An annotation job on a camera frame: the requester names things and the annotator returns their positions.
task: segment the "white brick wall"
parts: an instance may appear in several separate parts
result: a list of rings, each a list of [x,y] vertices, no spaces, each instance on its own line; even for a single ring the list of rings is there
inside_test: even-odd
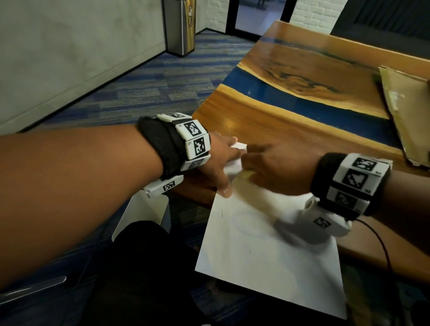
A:
[[[346,3],[347,0],[297,0],[290,24],[330,34]]]
[[[225,33],[227,23],[228,4],[230,0],[208,0],[208,24],[207,28]]]

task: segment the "hand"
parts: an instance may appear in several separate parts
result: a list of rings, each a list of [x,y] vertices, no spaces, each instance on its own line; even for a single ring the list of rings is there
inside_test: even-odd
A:
[[[244,170],[253,170],[249,180],[273,192],[302,195],[310,192],[310,184],[321,156],[309,148],[293,144],[248,145],[242,156]]]
[[[218,188],[222,197],[228,198],[233,194],[228,177],[224,173],[227,162],[237,160],[246,150],[230,147],[237,143],[237,137],[222,137],[219,132],[210,132],[211,158],[199,170],[206,174]]]

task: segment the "person's right hand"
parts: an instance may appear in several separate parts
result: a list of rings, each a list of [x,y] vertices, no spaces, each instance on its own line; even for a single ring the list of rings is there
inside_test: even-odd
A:
[[[256,172],[249,178],[252,183],[279,194],[297,196],[310,192],[323,154],[289,143],[248,145],[242,167]]]

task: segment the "leg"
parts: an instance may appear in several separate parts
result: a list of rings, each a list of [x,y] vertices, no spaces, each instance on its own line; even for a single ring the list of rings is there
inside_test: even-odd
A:
[[[186,288],[194,266],[159,225],[123,230],[99,275],[81,325],[202,325],[208,320]]]

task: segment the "black door frame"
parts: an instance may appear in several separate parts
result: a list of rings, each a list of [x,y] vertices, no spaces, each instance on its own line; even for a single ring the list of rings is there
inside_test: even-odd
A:
[[[293,14],[296,3],[297,3],[297,0],[286,0],[285,7],[281,15],[281,21],[287,22],[287,23],[290,22],[291,15]],[[261,35],[236,29],[236,19],[237,19],[238,10],[239,10],[239,0],[230,0],[230,4],[228,5],[228,15],[227,15],[225,33],[227,35],[238,36],[246,40],[257,42],[260,39]]]

